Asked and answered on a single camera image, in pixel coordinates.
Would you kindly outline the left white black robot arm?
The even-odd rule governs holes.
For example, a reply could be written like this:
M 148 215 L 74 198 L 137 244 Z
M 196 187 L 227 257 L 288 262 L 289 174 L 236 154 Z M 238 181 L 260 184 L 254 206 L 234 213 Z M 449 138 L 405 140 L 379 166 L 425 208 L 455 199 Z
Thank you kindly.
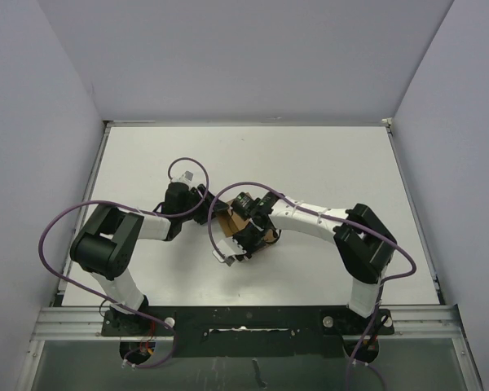
M 209 211 L 214 195 L 206 186 L 172 182 L 165 198 L 152 213 L 124 211 L 114 203 L 99 204 L 87 219 L 70 248 L 71 260 L 78 264 L 101 287 L 89 288 L 75 282 L 80 289 L 110 303 L 112 318 L 132 335 L 148 328 L 148 299 L 138 289 L 129 271 L 130 260 L 140 240 L 171 241 L 184 222 L 199 225 L 209 217 L 226 212 L 222 201 Z

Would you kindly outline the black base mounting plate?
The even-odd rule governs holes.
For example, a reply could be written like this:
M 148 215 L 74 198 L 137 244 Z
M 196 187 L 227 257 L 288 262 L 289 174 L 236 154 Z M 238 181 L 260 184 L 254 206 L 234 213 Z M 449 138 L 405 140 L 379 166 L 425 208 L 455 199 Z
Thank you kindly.
M 394 335 L 392 314 L 379 310 L 366 318 L 344 305 L 151 306 L 138 315 L 108 309 L 102 336 L 121 338 L 120 353 L 145 362 L 160 342 L 175 344 L 174 358 L 278 358 L 319 355 L 340 358 L 357 353 L 374 360 L 378 337 Z

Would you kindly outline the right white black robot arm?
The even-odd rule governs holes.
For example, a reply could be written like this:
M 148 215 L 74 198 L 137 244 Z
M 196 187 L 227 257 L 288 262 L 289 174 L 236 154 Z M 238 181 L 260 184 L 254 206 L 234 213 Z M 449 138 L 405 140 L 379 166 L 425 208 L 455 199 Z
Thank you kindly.
M 232 236 L 244 250 L 243 255 L 237 256 L 239 259 L 267 246 L 268 235 L 277 240 L 283 231 L 302 233 L 335 245 L 352 277 L 347 326 L 358 333 L 373 326 L 381 281 L 394 248 L 351 224 L 360 224 L 389 240 L 394 237 L 368 206 L 356 204 L 352 209 L 330 209 L 292 199 L 283 200 L 271 191 L 257 199 L 241 192 L 231 202 L 231 211 L 246 222 L 245 228 Z

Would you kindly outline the brown cardboard box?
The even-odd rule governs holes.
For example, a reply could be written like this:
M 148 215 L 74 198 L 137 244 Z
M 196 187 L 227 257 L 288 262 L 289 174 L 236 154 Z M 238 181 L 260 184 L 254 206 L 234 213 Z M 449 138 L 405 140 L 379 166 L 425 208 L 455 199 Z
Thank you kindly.
M 255 225 L 253 217 L 258 216 L 258 212 L 261 212 L 263 207 L 260 198 L 254 199 L 247 192 L 241 192 L 227 204 L 230 206 L 229 210 L 216 216 L 227 238 L 232 238 L 236 232 L 244 229 L 249 222 Z M 261 231 L 266 231 L 265 241 L 268 243 L 267 247 L 279 241 L 282 230 L 277 230 L 266 222 L 261 222 L 258 226 L 255 226 Z

